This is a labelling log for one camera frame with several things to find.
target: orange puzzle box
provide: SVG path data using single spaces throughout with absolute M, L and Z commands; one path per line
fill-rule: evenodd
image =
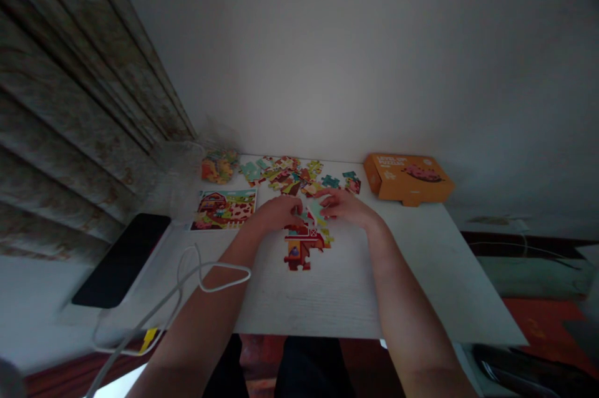
M 404 206 L 442 203 L 455 187 L 431 157 L 371 153 L 364 170 L 373 194 L 382 200 L 401 201 Z

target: smartphone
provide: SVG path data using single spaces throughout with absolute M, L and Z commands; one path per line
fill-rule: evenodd
M 169 231 L 170 217 L 136 215 L 71 303 L 93 308 L 116 308 L 130 290 L 135 290 L 143 276 L 144 266 L 150 264 Z

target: pants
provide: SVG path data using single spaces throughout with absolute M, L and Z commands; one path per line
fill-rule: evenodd
M 247 398 L 239 365 L 241 339 L 233 334 L 220 358 L 204 398 Z M 276 378 L 275 398 L 355 397 L 338 339 L 289 336 Z

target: patterned curtain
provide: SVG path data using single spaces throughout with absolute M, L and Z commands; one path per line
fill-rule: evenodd
M 0 0 L 0 254 L 96 264 L 195 132 L 129 0 Z

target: teal puzzle piece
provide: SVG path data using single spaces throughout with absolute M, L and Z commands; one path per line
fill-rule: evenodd
M 256 164 L 258 164 L 260 168 L 263 168 L 264 170 L 266 170 L 269 167 L 263 159 L 259 159 L 258 161 L 256 161 Z
M 245 175 L 245 179 L 249 182 L 258 181 L 260 179 L 260 169 L 256 167 L 253 162 L 250 161 L 247 164 L 240 166 L 240 169 Z
M 331 175 L 327 175 L 326 177 L 323 177 L 322 185 L 326 188 L 330 187 L 337 189 L 339 187 L 339 179 L 333 178 Z
M 320 203 L 318 203 L 316 200 L 312 200 L 312 202 L 308 204 L 308 208 L 316 220 L 315 224 L 326 226 L 326 220 L 320 215 L 320 211 L 323 209 Z
M 352 171 L 352 172 L 345 172 L 343 174 L 344 178 L 351 178 L 352 180 L 356 180 L 358 181 L 358 176 L 356 175 L 356 172 Z

